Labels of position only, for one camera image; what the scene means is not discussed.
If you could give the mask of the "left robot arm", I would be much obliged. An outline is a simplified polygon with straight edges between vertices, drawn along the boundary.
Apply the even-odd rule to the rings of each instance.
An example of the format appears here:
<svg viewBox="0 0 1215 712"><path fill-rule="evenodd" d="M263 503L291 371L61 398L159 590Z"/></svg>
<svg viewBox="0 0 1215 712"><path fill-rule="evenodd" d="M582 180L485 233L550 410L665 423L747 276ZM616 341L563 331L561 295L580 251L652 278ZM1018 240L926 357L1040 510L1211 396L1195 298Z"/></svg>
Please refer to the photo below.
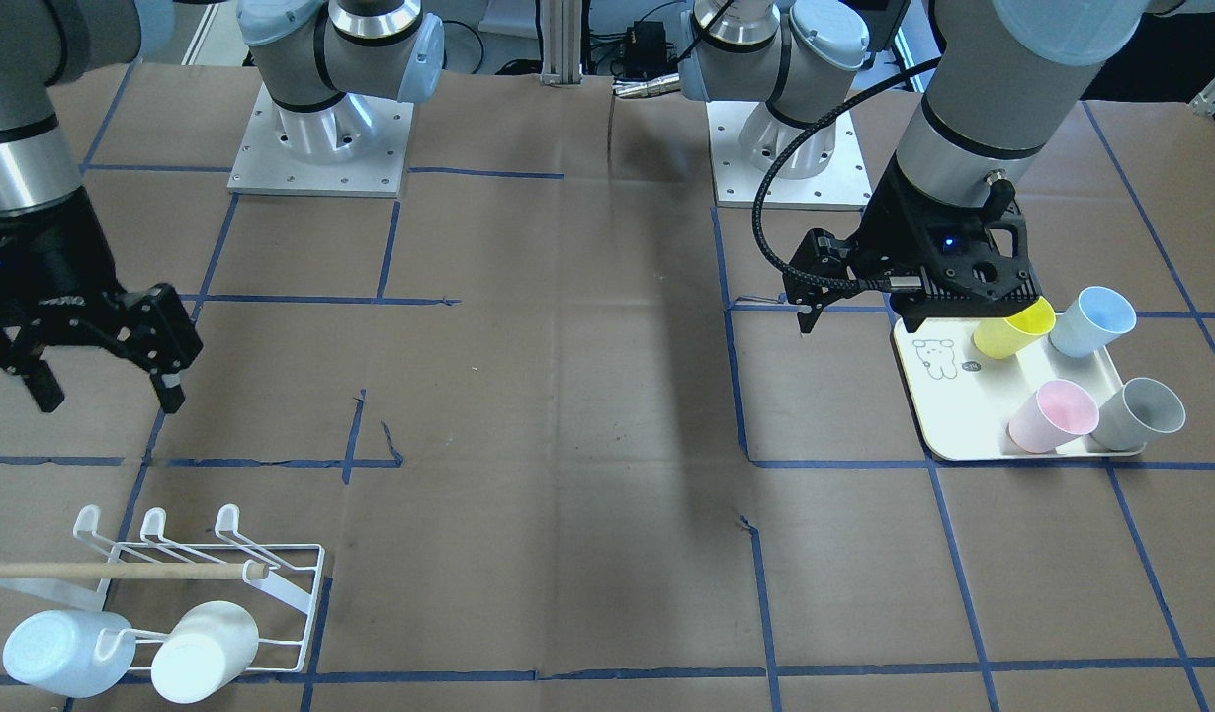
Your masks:
<svg viewBox="0 0 1215 712"><path fill-rule="evenodd" d="M850 237L854 275L789 266L752 230L785 278L835 290L942 290L994 299L1032 281L1019 258L998 256L988 228L1005 226L1018 180L1101 67L1131 38L1154 1L937 1L940 57L911 68L929 80L863 221ZM784 162L836 118L893 86L850 95L869 32L840 1L696 1L679 58L682 94L697 101L759 101L792 139Z"/></svg>

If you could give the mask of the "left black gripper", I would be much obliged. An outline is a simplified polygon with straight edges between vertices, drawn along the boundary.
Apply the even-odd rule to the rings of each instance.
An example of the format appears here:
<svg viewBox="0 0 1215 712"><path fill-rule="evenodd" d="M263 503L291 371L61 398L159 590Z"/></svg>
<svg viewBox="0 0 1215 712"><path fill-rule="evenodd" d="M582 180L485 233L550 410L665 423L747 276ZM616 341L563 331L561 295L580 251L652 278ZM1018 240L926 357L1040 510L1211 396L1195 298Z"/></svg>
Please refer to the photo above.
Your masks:
<svg viewBox="0 0 1215 712"><path fill-rule="evenodd" d="M926 275L938 288L1018 288L1023 217L1004 177L978 190L978 207L923 194L892 157L859 225L859 276Z"/></svg>

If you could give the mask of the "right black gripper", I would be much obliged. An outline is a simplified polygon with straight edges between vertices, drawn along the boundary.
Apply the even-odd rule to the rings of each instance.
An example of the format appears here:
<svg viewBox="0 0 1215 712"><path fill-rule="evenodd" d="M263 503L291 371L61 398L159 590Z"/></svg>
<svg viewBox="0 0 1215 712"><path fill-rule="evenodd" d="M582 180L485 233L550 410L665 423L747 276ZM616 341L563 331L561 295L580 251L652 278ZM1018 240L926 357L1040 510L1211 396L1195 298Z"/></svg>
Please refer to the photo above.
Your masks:
<svg viewBox="0 0 1215 712"><path fill-rule="evenodd" d="M183 371L202 341L177 289L159 283L124 292L87 190L49 207L0 216L0 369L23 380L38 409L51 413L64 391L43 360L47 341L97 341L145 371L160 409L183 405ZM19 327L15 338L5 328Z"/></svg>

